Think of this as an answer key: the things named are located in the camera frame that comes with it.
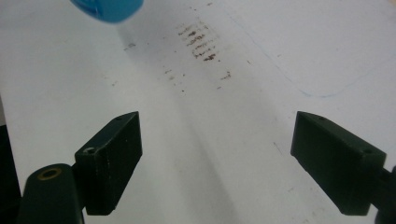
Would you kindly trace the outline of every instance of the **black object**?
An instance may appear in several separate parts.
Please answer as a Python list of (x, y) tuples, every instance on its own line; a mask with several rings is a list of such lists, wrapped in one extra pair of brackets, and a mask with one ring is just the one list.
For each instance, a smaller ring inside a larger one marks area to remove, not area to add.
[(15, 223), (21, 202), (7, 126), (0, 126), (0, 223)]
[(73, 166), (53, 164), (29, 176), (17, 223), (80, 224), (84, 207), (88, 215), (110, 214), (141, 156), (138, 112), (111, 120), (76, 152)]
[(383, 151), (328, 119), (298, 112), (291, 155), (341, 213), (365, 216), (372, 203), (377, 223), (396, 222), (396, 170), (383, 168)]

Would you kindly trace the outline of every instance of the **white table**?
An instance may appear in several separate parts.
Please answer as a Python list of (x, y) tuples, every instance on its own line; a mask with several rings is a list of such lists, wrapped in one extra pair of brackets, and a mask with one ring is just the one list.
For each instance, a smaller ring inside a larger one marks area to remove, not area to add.
[(142, 160), (117, 210), (86, 223), (374, 223), (374, 207), (341, 215), (290, 145), (303, 110), (396, 164), (395, 36), (387, 0), (147, 0), (117, 25), (66, 0), (0, 1), (21, 187), (138, 110)]

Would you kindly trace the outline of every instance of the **blue cup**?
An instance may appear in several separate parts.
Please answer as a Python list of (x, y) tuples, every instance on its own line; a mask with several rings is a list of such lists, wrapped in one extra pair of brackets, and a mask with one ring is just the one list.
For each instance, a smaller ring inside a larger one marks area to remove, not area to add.
[(99, 21), (120, 22), (134, 15), (143, 0), (71, 0), (72, 3)]

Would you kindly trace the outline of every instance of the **blue object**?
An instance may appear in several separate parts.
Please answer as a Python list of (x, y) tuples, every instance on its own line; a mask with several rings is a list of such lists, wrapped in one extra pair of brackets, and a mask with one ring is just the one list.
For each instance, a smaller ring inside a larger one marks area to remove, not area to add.
[(99, 21), (124, 21), (142, 7), (143, 0), (71, 0), (71, 2)]

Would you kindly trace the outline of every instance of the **blue plastic object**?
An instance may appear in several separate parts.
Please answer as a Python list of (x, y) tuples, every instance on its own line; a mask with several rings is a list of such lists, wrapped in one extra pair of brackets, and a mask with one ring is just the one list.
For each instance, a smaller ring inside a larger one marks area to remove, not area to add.
[(120, 22), (134, 15), (143, 0), (71, 0), (71, 2), (99, 21)]

